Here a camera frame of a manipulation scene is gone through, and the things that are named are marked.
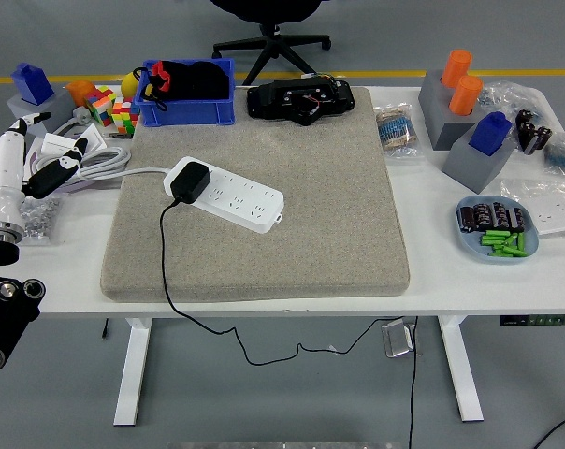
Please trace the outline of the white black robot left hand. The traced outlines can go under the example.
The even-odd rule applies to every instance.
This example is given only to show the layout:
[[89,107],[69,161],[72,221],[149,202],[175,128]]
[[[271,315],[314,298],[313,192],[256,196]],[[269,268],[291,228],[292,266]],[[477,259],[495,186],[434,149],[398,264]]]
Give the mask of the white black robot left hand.
[[42,167],[29,180],[24,178],[25,135],[28,128],[49,119],[48,112],[20,117],[0,136],[0,239],[22,238],[21,205],[28,196],[41,199],[53,193],[79,170],[88,146],[78,138],[56,160]]

